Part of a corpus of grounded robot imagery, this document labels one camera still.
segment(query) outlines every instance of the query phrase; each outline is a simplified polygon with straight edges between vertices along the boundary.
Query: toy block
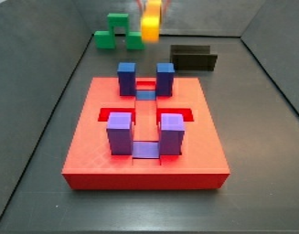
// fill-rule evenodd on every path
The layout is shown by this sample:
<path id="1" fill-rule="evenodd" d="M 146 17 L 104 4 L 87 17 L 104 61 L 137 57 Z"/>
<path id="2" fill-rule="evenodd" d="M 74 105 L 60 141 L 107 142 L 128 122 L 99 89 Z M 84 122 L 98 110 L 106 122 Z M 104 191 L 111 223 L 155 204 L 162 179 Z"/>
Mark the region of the toy block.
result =
<path id="1" fill-rule="evenodd" d="M 130 19 L 128 14 L 110 13 L 107 15 L 107 25 L 111 33 L 114 34 L 114 27 L 124 27 L 126 35 L 130 33 Z"/>
<path id="2" fill-rule="evenodd" d="M 146 42 L 158 42 L 162 24 L 162 1 L 149 0 L 146 12 L 141 20 L 142 39 Z"/>
<path id="3" fill-rule="evenodd" d="M 127 49 L 145 49 L 141 32 L 130 32 L 126 35 L 126 47 Z"/>
<path id="4" fill-rule="evenodd" d="M 135 131 L 134 141 L 159 141 L 159 131 L 155 118 L 157 102 L 135 101 Z"/>
<path id="5" fill-rule="evenodd" d="M 98 48 L 115 48 L 115 37 L 108 31 L 96 31 L 94 39 Z"/>
<path id="6" fill-rule="evenodd" d="M 149 100 L 154 101 L 155 100 L 155 90 L 138 90 L 135 92 L 135 99 L 137 100 Z"/>
<path id="7" fill-rule="evenodd" d="M 134 142 L 134 158 L 158 159 L 158 142 Z"/>
<path id="8" fill-rule="evenodd" d="M 173 96 L 174 64 L 158 63 L 157 65 L 157 96 Z"/>
<path id="9" fill-rule="evenodd" d="M 170 62 L 175 70 L 207 70 L 215 68 L 218 55 L 210 54 L 210 46 L 171 45 Z"/>
<path id="10" fill-rule="evenodd" d="M 120 62 L 118 76 L 120 96 L 135 96 L 135 63 Z"/>
<path id="11" fill-rule="evenodd" d="M 155 80 L 154 81 L 143 81 L 135 80 L 135 89 L 137 90 L 155 90 Z"/>
<path id="12" fill-rule="evenodd" d="M 112 112 L 107 121 L 107 138 L 112 155 L 133 154 L 133 114 Z"/>
<path id="13" fill-rule="evenodd" d="M 175 113 L 163 113 L 159 139 L 161 155 L 181 155 L 183 134 L 183 116 Z"/>

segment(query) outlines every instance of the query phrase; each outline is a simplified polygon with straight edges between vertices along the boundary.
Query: gray floor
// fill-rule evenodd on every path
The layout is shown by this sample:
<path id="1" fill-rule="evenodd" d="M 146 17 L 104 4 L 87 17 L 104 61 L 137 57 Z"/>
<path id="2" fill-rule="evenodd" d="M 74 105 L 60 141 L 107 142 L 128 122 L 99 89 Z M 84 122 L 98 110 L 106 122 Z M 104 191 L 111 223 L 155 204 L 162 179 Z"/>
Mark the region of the gray floor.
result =
<path id="1" fill-rule="evenodd" d="M 139 76 L 169 61 L 171 44 L 211 45 L 214 72 L 201 77 L 231 176 L 217 191 L 80 191 L 60 175 L 94 76 L 115 76 L 120 61 Z M 299 119 L 237 38 L 163 37 L 127 52 L 91 43 L 75 72 L 0 231 L 40 230 L 299 230 Z"/>

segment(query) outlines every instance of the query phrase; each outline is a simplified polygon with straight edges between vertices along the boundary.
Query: metal wall panel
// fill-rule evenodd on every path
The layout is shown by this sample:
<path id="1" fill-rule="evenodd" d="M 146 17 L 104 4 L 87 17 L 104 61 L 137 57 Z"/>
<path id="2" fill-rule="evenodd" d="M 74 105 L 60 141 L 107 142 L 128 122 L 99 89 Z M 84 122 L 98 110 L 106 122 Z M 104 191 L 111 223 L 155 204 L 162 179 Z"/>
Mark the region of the metal wall panel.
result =
<path id="1" fill-rule="evenodd" d="M 71 0 L 0 4 L 0 215 L 90 38 Z"/>
<path id="2" fill-rule="evenodd" d="M 299 0 L 267 0 L 242 40 L 299 113 Z"/>
<path id="3" fill-rule="evenodd" d="M 91 31 L 107 29 L 108 13 L 128 13 L 131 29 L 139 30 L 137 0 L 74 0 Z M 165 0 L 166 14 L 161 33 L 241 37 L 265 0 Z"/>

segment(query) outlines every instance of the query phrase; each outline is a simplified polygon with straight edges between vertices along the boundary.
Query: red base block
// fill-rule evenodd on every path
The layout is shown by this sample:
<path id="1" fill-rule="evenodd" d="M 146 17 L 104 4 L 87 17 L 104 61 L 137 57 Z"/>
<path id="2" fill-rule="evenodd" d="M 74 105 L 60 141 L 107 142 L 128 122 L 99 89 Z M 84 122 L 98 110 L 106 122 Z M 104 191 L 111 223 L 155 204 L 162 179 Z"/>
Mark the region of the red base block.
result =
<path id="1" fill-rule="evenodd" d="M 137 102 L 135 98 L 120 97 L 118 93 L 116 78 L 92 80 L 64 162 L 63 175 L 71 188 L 221 188 L 230 175 L 230 168 L 198 79 L 175 78 L 173 97 L 158 97 L 157 103 L 153 105 L 149 103 L 149 107 Z M 182 155 L 162 155 L 161 159 L 133 159 L 131 155 L 111 155 L 107 122 L 98 121 L 102 108 L 135 110 L 134 131 L 138 141 L 157 139 L 157 132 L 151 130 L 151 126 L 157 127 L 157 114 L 159 117 L 161 113 L 170 110 L 193 110 L 187 115 L 190 120 L 185 122 Z"/>

